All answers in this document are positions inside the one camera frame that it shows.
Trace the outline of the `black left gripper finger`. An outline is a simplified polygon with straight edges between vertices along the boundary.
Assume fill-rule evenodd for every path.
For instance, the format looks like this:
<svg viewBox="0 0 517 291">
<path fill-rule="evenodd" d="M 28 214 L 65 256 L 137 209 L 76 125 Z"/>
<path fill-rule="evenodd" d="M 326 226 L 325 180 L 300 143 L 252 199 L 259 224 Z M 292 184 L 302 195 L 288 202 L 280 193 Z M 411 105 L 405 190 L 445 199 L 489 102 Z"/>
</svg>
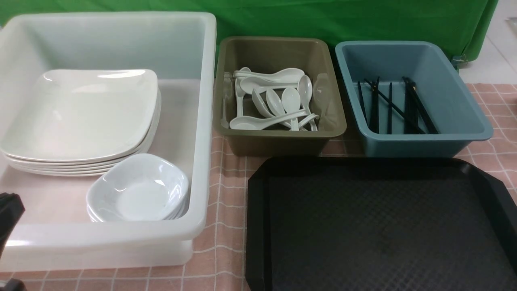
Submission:
<svg viewBox="0 0 517 291">
<path fill-rule="evenodd" d="M 25 212 L 21 197 L 16 193 L 0 194 L 0 254 L 4 248 L 11 232 Z"/>
</svg>

